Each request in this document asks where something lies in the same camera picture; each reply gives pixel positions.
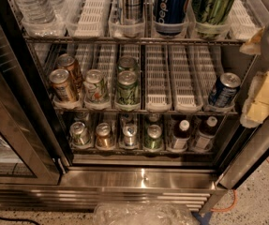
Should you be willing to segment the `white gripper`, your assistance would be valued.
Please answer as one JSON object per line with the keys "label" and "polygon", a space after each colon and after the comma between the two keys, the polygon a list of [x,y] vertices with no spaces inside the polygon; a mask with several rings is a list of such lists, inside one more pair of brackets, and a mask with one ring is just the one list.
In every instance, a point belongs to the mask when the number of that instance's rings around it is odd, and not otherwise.
{"label": "white gripper", "polygon": [[[269,62],[269,23],[261,28],[239,49],[247,55],[262,55]],[[269,116],[269,71],[258,72],[253,78],[244,103],[240,124],[245,128],[254,128],[262,124]]]}

